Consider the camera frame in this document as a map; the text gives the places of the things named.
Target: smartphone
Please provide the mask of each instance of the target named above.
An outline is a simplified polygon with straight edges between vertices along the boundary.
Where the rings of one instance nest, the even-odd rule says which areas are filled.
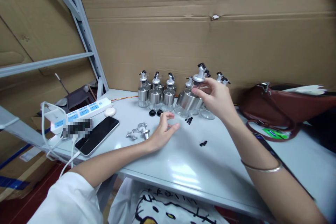
[[[301,182],[294,176],[294,174],[291,172],[291,170],[287,167],[287,165],[281,160],[281,158],[279,158],[279,156],[275,153],[275,151],[272,149],[272,147],[267,143],[267,141],[265,140],[265,138],[260,135],[260,134],[256,134],[253,133],[253,135],[259,140],[259,142],[266,148],[266,150],[268,150],[273,157],[279,159],[283,165],[283,167],[289,172],[289,174],[291,174],[293,176],[293,178],[295,178],[295,180],[300,184],[300,186],[302,186],[302,188],[308,193],[308,195],[313,199],[314,197],[310,194],[310,192],[301,184]]]
[[[114,131],[120,124],[117,119],[113,117],[106,117],[87,136],[80,139],[75,147],[84,155],[90,156],[101,143]]]

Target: red floor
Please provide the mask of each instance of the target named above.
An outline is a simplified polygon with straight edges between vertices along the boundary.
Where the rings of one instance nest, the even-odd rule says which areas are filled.
[[[26,224],[46,198],[49,188],[58,180],[63,166],[64,164],[60,162],[56,163],[43,180],[23,199],[0,202],[1,223]],[[230,224],[239,224],[235,212],[220,207],[216,209]]]

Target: handbag strap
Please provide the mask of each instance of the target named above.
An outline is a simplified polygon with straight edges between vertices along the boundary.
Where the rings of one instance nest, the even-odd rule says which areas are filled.
[[[271,126],[271,128],[280,130],[280,131],[293,131],[296,128],[296,122],[288,116],[281,108],[278,107],[277,103],[272,97],[272,92],[263,92],[261,96],[270,104],[274,109],[276,109],[278,112],[280,112],[288,121],[289,121],[289,126],[286,129],[280,129],[275,126]]]
[[[275,139],[275,138],[271,138],[271,137],[268,137],[268,136],[265,136],[263,135],[263,137],[268,140],[268,141],[272,141],[272,142],[286,142],[292,138],[294,138],[299,130],[300,130],[300,127],[299,125],[296,124],[296,122],[290,117],[288,116],[281,108],[279,108],[277,106],[277,103],[275,102],[275,100],[273,99],[272,97],[272,91],[268,90],[268,92],[262,92],[261,93],[261,96],[263,97],[263,99],[265,99],[265,101],[270,104],[274,109],[276,109],[278,112],[280,112],[288,121],[289,121],[289,126],[286,128],[286,129],[281,129],[281,128],[278,128],[278,127],[275,127],[275,126],[272,126],[272,125],[269,125],[267,123],[264,123],[262,121],[259,121],[259,120],[248,120],[247,123],[246,123],[246,127],[253,133],[256,133],[256,134],[259,134],[258,131],[256,131],[255,129],[253,129],[251,126],[250,126],[250,123],[251,122],[255,122],[255,123],[262,123],[264,127],[268,127],[268,128],[271,128],[271,129],[274,129],[274,130],[279,130],[279,131],[289,131],[290,132],[290,136],[288,139]]]
[[[252,133],[257,133],[257,134],[260,134],[258,131],[256,131],[255,129],[253,129],[250,125],[250,123],[260,123],[260,121],[258,120],[248,120],[247,123],[246,123],[246,127],[252,132]],[[272,129],[276,129],[276,130],[280,130],[280,131],[283,131],[282,129],[279,129],[279,128],[276,128],[276,127],[272,127],[268,124],[264,124],[265,127],[268,127],[268,128],[272,128]],[[272,142],[286,142],[288,140],[291,140],[292,138],[296,137],[296,135],[298,134],[298,132],[300,131],[300,126],[299,125],[296,125],[296,127],[290,132],[290,135],[289,135],[289,138],[287,139],[276,139],[276,138],[272,138],[272,137],[268,137],[268,136],[265,136],[265,135],[262,135],[266,140],[268,141],[272,141]]]

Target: phone screen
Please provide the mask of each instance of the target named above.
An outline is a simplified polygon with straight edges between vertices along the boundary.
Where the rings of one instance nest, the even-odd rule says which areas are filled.
[[[90,155],[117,126],[119,121],[113,117],[106,117],[93,128],[89,136],[80,139],[75,147],[85,156]]]

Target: white table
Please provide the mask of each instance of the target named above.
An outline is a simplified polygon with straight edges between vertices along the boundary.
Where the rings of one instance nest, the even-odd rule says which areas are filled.
[[[109,90],[103,97],[112,100],[135,95],[135,92]],[[156,129],[159,117],[150,117],[148,108],[138,107],[137,102],[137,98],[114,102],[113,107],[117,110],[114,117],[120,125],[92,156],[143,141],[125,137],[139,123],[147,123],[151,132]],[[94,116],[94,126],[104,118],[104,113]],[[240,162],[237,149],[222,122],[218,118],[206,120],[197,115],[190,125],[179,116],[170,123],[177,122],[181,127],[165,147],[128,164],[120,172],[138,181],[272,221],[271,213]],[[205,140],[207,145],[199,146]],[[313,195],[326,218],[331,220],[336,203],[336,155],[317,144],[304,131],[288,142],[268,143]],[[69,156],[71,141],[62,142],[55,151]]]

